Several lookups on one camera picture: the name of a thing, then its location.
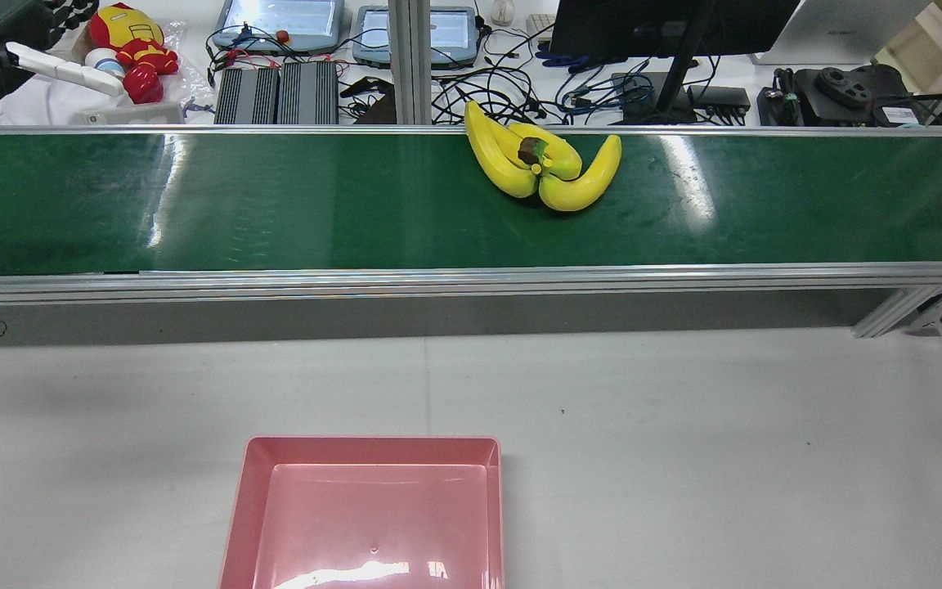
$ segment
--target white floor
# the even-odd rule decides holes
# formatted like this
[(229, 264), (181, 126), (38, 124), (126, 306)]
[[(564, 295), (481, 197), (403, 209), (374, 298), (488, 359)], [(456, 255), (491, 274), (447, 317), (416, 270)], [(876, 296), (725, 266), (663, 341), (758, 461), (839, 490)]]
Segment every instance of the white floor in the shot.
[(487, 434), (508, 585), (942, 587), (942, 339), (0, 349), (0, 588), (212, 588), (255, 434)]

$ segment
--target monitor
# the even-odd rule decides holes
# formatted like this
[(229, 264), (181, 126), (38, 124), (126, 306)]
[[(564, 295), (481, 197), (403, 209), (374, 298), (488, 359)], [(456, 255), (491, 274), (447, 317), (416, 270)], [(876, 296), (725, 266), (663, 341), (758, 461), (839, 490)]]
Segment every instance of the monitor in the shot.
[[(767, 52), (800, 0), (719, 0), (696, 55)], [(700, 0), (561, 0), (550, 52), (565, 56), (673, 57)]]

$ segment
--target red and yellow plush toy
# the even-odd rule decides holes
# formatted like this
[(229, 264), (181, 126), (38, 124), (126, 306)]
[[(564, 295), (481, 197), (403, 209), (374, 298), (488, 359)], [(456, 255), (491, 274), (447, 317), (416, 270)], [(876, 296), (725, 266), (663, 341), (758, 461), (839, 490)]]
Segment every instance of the red and yellow plush toy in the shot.
[(119, 54), (128, 67), (123, 86), (134, 104), (157, 103), (165, 94), (160, 74), (176, 74), (177, 53), (162, 46), (162, 27), (126, 4), (101, 8), (89, 22), (89, 36), (98, 47)]

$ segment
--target metal pole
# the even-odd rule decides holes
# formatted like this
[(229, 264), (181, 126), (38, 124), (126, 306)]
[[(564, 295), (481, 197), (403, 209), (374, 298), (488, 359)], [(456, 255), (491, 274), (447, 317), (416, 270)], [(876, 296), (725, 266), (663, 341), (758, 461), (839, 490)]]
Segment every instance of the metal pole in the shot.
[(664, 81), (661, 96), (657, 98), (657, 112), (662, 112), (664, 115), (671, 112), (671, 107), (678, 98), (678, 91), (685, 82), (685, 74), (689, 72), (696, 48), (699, 47), (703, 34), (707, 32), (707, 24), (711, 23), (711, 15), (715, 14), (717, 4), (718, 0), (702, 0), (697, 5), (696, 11), (693, 11), (693, 15), (685, 26), (685, 33), (681, 34), (678, 52), (674, 56), (668, 77)]
[(388, 0), (398, 124), (431, 124), (431, 3)]

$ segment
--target bunch of bananas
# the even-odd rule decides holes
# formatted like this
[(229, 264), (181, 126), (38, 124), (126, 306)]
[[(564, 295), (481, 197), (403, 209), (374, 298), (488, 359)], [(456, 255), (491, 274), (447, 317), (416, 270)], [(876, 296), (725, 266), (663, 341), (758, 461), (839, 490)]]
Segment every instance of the bunch of bananas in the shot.
[(535, 124), (490, 119), (475, 101), (464, 108), (468, 141), (482, 171), (515, 198), (536, 191), (554, 211), (580, 211), (598, 200), (620, 167), (621, 144), (609, 135), (583, 175), (583, 161), (565, 139)]

